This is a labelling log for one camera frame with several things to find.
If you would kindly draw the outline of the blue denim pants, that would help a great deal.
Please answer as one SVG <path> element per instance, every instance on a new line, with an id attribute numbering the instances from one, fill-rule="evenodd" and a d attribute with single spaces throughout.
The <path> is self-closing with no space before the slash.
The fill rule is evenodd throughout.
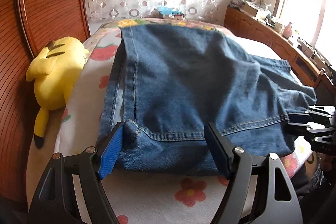
<path id="1" fill-rule="evenodd" d="M 284 132 L 288 113 L 317 101 L 286 60 L 255 56 L 221 32 L 147 24 L 121 30 L 98 141 L 123 123 L 114 166 L 186 176 L 220 174 L 203 130 L 218 132 L 247 152 L 294 151 Z"/>

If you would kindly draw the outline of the long wooden side cabinet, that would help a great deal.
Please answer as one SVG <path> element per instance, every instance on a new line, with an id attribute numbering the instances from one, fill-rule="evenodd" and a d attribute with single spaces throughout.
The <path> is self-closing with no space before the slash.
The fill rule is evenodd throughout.
<path id="1" fill-rule="evenodd" d="M 326 72 L 319 70 L 303 54 L 303 51 L 292 46 L 272 28 L 231 6 L 227 6 L 224 27 L 238 37 L 261 42 L 270 47 L 282 59 L 289 61 L 294 73 L 303 84 L 316 88 L 323 83 L 328 89 L 335 91 L 335 86 Z"/>

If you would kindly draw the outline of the white floral towel blanket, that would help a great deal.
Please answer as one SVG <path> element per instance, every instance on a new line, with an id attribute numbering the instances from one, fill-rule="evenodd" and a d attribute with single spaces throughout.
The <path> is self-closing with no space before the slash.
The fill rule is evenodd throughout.
<path id="1" fill-rule="evenodd" d="M 84 42 L 90 57 L 64 110 L 55 151 L 66 156 L 78 154 L 98 141 L 106 90 L 121 44 L 122 29 L 99 28 Z M 262 43 L 229 38 L 249 54 L 282 60 Z M 294 151 L 281 156 L 288 175 L 304 174 L 303 164 L 310 154 L 306 141 L 294 140 Z M 120 223 L 209 223 L 228 181 L 220 174 L 186 176 L 115 167 L 102 184 Z"/>

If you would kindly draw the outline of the pink bottle on cabinet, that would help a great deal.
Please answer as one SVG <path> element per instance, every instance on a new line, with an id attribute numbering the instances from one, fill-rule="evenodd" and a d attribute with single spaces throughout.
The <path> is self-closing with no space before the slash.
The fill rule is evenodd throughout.
<path id="1" fill-rule="evenodd" d="M 284 30 L 282 32 L 282 36 L 284 36 L 284 38 L 289 39 L 292 36 L 292 27 L 293 27 L 293 23 L 289 22 L 285 27 Z"/>

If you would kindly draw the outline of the yellow Pikachu plush toy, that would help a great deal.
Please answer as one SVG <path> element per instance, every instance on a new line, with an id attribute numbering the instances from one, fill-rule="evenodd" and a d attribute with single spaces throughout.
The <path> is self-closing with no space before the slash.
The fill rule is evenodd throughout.
<path id="1" fill-rule="evenodd" d="M 34 124 L 34 143 L 43 147 L 49 114 L 66 106 L 89 51 L 79 39 L 64 37 L 50 41 L 33 59 L 26 81 L 34 82 L 39 112 Z"/>

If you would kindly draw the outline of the cardboard box on cabinet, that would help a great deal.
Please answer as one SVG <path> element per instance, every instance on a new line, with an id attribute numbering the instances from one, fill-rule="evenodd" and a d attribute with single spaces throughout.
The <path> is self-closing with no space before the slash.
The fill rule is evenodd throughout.
<path id="1" fill-rule="evenodd" d="M 257 20 L 265 20 L 266 17 L 270 14 L 269 10 L 264 10 L 253 3 L 245 2 L 243 10 L 250 14 Z"/>

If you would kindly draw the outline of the brown wooden wardrobe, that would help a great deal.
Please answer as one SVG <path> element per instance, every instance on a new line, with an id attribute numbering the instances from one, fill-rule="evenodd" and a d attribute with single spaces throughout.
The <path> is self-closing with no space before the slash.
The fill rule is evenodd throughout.
<path id="1" fill-rule="evenodd" d="M 24 205 L 38 104 L 26 70 L 51 40 L 89 37 L 84 0 L 1 0 L 1 196 Z"/>

